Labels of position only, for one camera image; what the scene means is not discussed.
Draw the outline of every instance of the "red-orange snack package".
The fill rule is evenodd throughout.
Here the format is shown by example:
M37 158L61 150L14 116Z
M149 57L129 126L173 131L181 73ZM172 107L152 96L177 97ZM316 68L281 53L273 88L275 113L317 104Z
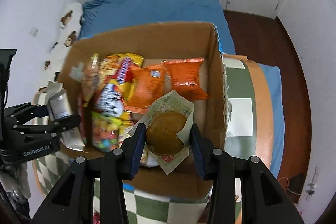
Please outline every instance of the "red-orange snack package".
M171 88L189 101L208 100L208 94L200 87L200 66L203 57L163 61L170 81Z
M158 64L146 68L132 66L131 71L135 77L135 88L125 110L146 113L152 102L163 96L165 70Z

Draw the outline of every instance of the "white packet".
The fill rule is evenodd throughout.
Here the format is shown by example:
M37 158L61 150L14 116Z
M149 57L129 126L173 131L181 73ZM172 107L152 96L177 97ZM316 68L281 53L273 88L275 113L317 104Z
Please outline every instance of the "white packet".
M148 128L152 123L152 116L158 113L174 111L179 112L187 117L187 121L183 129L178 132L177 137L183 142L184 148L173 156L157 156L153 154L145 145L145 149L150 156L161 166L162 170L168 175L172 172L186 157L189 155L189 135L194 120L194 104L184 97L180 96L175 90L155 100L148 112L138 121L135 126L128 132L133 136L140 122L144 123Z
M46 91L45 104L51 121L72 115L67 91L63 89L62 83L49 81ZM72 150L83 151L85 146L78 127L62 132L60 140L67 148Z

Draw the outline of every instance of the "cardboard box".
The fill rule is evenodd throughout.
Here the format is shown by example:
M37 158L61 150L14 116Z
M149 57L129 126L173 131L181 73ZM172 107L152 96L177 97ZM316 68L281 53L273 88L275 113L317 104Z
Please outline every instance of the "cardboard box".
M224 74L221 53L218 50L218 37L211 23L171 22L141 25L118 29L96 35L75 43L69 51L58 81L66 88L70 106L77 110L77 97L80 83L69 77L72 67L79 62L86 63L94 52L100 60L114 53L132 52L145 59L185 59L204 57L207 62L207 92L209 100L206 104L204 137L210 138L215 147L223 144L226 130L223 85ZM91 134L91 107L84 113L87 135ZM83 155L88 159L99 157L104 153L92 147L85 152L62 151L72 158ZM175 196L189 199L200 199L209 191L212 181L204 182L196 173L194 160L189 155L171 174L166 175L160 167L140 167L132 181L125 181L135 188L149 193Z

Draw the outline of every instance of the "blue blanket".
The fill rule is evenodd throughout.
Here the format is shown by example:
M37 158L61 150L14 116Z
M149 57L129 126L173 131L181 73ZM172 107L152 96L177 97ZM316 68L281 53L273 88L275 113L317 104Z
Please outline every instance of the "blue blanket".
M164 21L206 21L217 26L220 50L235 54L219 0L91 0L83 5L80 38L113 29ZM281 98L281 77L277 67L261 65L271 93L274 143L271 172L277 177L284 149L285 122Z

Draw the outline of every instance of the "red logo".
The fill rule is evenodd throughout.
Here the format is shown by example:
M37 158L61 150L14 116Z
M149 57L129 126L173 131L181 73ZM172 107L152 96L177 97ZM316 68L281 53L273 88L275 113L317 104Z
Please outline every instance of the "red logo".
M169 163L174 159L174 156L163 156L161 157L164 162Z

